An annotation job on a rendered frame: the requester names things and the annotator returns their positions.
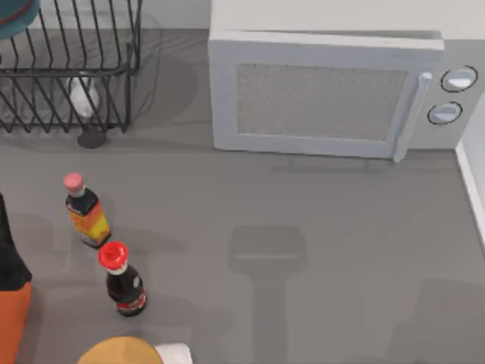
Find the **pale grey microwave oven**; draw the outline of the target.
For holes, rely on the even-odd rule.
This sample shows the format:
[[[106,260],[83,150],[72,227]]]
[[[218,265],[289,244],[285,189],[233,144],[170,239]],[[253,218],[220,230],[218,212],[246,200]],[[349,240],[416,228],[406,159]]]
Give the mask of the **pale grey microwave oven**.
[[[410,149],[454,149],[485,92],[485,0],[211,0],[212,30],[366,34],[429,39],[445,50],[413,130]],[[450,69],[472,66],[476,83],[460,93],[441,87]],[[435,105],[457,102],[461,116],[451,124],[427,119]]]

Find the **microwave oven door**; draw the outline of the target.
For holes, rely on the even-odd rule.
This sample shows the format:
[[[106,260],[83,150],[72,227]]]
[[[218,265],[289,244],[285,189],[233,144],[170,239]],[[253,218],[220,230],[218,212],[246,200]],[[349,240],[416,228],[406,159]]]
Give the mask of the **microwave oven door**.
[[[212,30],[214,146],[393,160],[440,37]]]

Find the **teal bowl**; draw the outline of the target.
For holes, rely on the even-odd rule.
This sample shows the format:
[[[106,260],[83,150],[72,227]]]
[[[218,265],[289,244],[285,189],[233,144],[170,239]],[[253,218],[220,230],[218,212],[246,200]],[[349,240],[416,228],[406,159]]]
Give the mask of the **teal bowl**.
[[[16,36],[35,20],[40,0],[0,0],[0,40]]]

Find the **white box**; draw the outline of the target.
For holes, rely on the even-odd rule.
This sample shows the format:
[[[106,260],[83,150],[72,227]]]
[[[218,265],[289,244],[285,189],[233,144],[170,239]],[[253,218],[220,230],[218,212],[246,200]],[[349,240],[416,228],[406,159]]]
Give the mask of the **white box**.
[[[163,364],[194,364],[191,350],[185,343],[159,344],[155,349]]]

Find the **small microwave knob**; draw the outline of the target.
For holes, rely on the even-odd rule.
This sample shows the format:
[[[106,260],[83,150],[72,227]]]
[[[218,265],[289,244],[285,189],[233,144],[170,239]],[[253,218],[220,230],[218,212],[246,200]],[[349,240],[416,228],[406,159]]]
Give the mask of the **small microwave knob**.
[[[462,106],[457,102],[447,102],[432,107],[427,119],[433,125],[447,125],[456,121],[462,114]]]

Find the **dark bottle with pink cap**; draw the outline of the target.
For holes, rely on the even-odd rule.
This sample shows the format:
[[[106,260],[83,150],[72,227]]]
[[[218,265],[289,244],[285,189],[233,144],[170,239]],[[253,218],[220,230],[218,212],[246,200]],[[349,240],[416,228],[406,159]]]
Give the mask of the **dark bottle with pink cap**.
[[[65,207],[72,225],[87,246],[99,249],[111,236],[111,228],[98,196],[84,183],[81,173],[64,177]]]

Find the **dark bottle with red cap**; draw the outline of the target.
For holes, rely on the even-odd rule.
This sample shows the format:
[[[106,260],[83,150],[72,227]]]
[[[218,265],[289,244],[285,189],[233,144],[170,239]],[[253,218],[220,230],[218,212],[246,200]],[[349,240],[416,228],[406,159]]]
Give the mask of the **dark bottle with red cap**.
[[[106,272],[106,285],[115,309],[124,317],[140,314],[147,304],[147,293],[139,272],[129,263],[128,247],[117,240],[98,251],[98,262]]]

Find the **white cabinet edge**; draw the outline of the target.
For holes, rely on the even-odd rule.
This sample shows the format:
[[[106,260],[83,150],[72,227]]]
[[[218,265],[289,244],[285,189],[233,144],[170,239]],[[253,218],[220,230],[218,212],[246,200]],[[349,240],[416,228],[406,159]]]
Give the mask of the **white cabinet edge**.
[[[478,100],[455,154],[485,254],[485,92]]]

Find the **yellow bread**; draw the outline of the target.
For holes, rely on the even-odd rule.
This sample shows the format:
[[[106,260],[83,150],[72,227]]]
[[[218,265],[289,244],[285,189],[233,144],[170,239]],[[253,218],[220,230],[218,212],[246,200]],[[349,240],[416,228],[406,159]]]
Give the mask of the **yellow bread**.
[[[165,364],[158,351],[146,340],[116,336],[89,348],[77,364]]]

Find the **white cup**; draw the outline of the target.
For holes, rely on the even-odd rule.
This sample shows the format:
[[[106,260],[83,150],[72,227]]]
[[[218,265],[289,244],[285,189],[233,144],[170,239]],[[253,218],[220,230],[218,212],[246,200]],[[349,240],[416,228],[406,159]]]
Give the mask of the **white cup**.
[[[77,114],[82,118],[91,118],[100,101],[94,80],[89,77],[69,77],[66,87]]]

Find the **large microwave knob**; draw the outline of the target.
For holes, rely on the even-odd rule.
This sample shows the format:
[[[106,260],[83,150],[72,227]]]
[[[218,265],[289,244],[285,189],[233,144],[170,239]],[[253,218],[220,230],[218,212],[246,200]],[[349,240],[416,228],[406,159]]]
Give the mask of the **large microwave knob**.
[[[448,93],[460,93],[471,88],[478,79],[478,72],[472,66],[462,66],[448,70],[441,78],[440,84]]]

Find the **black and orange bottle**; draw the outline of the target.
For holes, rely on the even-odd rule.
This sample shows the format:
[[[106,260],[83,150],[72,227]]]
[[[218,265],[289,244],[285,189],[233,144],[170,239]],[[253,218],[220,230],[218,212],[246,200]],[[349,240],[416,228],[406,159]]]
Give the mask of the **black and orange bottle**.
[[[32,278],[14,244],[0,193],[0,364],[16,364],[30,306]]]

